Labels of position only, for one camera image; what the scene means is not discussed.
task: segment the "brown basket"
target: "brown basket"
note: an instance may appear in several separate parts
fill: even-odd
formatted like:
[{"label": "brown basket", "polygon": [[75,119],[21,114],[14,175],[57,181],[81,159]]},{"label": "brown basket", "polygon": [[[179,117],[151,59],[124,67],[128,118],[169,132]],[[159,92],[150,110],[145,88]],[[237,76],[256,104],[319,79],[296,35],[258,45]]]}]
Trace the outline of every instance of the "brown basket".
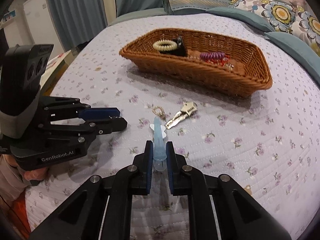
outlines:
[{"label": "brown basket", "polygon": [[[189,57],[160,54],[154,42],[182,36],[188,54],[223,51],[235,66],[232,71]],[[216,33],[185,29],[156,29],[124,46],[119,54],[133,61],[142,72],[161,73],[190,81],[228,95],[248,97],[272,86],[272,77],[261,50],[254,44]]]}]

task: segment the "floral pillow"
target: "floral pillow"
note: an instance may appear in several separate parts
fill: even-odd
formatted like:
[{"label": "floral pillow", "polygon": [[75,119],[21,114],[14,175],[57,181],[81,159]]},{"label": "floral pillow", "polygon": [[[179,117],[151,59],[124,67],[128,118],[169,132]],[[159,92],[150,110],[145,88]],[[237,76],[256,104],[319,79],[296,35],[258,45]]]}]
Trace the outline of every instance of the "floral pillow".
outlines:
[{"label": "floral pillow", "polygon": [[320,23],[315,17],[298,6],[291,29],[294,36],[308,44],[320,57]]},{"label": "floral pillow", "polygon": [[296,14],[296,7],[273,0],[232,0],[229,7],[258,14],[278,32],[290,32]]}]

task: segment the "human hand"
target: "human hand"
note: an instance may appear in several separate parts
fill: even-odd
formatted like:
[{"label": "human hand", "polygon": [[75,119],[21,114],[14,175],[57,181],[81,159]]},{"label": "human hand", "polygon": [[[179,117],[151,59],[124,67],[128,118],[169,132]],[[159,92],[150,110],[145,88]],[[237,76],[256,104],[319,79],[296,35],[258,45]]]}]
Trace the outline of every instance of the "human hand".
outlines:
[{"label": "human hand", "polygon": [[[7,163],[12,166],[12,167],[18,167],[19,165],[17,164],[16,160],[11,156],[11,155],[4,155],[5,160],[7,161]],[[45,179],[46,175],[47,175],[47,171],[48,168],[41,168],[41,169],[37,169],[34,171],[26,171],[24,173],[24,178],[26,180],[43,180]]]}]

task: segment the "blue gripper pad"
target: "blue gripper pad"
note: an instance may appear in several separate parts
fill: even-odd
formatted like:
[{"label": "blue gripper pad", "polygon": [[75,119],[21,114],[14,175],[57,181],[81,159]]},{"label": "blue gripper pad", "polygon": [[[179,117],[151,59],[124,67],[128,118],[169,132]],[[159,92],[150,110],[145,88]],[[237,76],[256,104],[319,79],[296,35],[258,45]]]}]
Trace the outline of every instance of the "blue gripper pad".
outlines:
[{"label": "blue gripper pad", "polygon": [[174,188],[173,188],[173,170],[172,170],[172,160],[170,157],[170,150],[169,150],[169,144],[165,145],[165,153],[167,154],[167,170],[168,170],[168,181],[169,181],[169,188],[170,193],[173,195]]},{"label": "blue gripper pad", "polygon": [[119,117],[120,111],[116,107],[108,108],[87,108],[82,110],[78,117],[83,120],[107,119],[110,117]]},{"label": "blue gripper pad", "polygon": [[151,189],[151,179],[152,179],[152,167],[153,167],[153,143],[151,142],[151,147],[149,151],[148,168],[147,168],[147,193],[150,193]]}]

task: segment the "white quilted bedspread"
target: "white quilted bedspread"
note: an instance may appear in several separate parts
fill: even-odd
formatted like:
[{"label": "white quilted bedspread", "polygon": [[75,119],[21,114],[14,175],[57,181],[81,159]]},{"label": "white quilted bedspread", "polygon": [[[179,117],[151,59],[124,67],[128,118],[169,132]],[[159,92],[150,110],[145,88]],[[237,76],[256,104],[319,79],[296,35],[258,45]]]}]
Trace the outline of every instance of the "white quilted bedspread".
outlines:
[{"label": "white quilted bedspread", "polygon": [[[256,44],[269,64],[272,88],[248,99],[233,99],[166,77],[147,76],[119,56],[128,42],[163,27],[221,33]],[[98,136],[86,157],[52,167],[48,180],[27,190],[32,229],[92,174],[115,174],[143,152],[153,136],[149,128],[155,117],[153,106],[161,106],[169,118],[183,101],[196,102],[198,112],[167,130],[166,139],[173,141],[176,153],[184,155],[188,164],[204,174],[227,173],[242,187],[249,185],[252,197],[292,239],[299,237],[319,208],[319,89],[291,57],[242,22],[199,14],[110,26],[79,54],[52,95],[80,98],[93,107],[118,107],[128,128]],[[171,196],[164,178],[154,177],[148,197],[134,197],[132,239],[189,238],[186,199]]]}]

